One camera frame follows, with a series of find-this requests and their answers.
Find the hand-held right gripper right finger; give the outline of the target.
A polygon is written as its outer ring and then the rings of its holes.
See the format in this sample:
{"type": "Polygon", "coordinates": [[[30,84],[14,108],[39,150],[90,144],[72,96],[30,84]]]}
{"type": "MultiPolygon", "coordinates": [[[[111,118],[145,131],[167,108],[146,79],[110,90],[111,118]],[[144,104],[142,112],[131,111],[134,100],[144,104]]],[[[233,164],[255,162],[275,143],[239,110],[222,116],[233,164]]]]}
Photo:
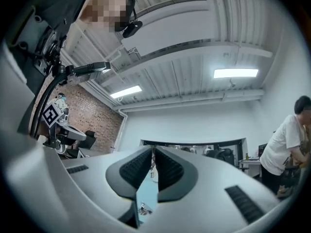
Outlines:
{"type": "Polygon", "coordinates": [[[224,161],[157,147],[157,233],[235,233],[279,205],[260,182],[224,161]]]}

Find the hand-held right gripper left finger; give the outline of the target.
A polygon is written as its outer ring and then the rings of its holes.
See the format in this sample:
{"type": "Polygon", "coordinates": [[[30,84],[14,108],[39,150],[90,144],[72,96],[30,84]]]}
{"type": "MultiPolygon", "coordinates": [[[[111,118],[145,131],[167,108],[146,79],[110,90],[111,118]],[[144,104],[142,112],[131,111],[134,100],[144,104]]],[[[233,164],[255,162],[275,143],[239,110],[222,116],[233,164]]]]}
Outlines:
{"type": "Polygon", "coordinates": [[[137,191],[152,162],[152,148],[64,160],[79,188],[97,206],[133,228],[139,227],[137,191]]]}

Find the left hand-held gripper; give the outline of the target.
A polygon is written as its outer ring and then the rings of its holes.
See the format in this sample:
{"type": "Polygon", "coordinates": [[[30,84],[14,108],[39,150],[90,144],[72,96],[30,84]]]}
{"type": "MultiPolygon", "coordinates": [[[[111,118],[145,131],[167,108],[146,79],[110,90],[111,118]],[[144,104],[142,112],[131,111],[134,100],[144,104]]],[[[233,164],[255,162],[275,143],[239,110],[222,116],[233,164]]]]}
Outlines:
{"type": "Polygon", "coordinates": [[[75,141],[86,139],[85,133],[68,124],[68,115],[54,102],[46,106],[43,119],[49,128],[49,135],[43,145],[55,149],[58,154],[65,153],[66,146],[71,146],[75,141]]]}

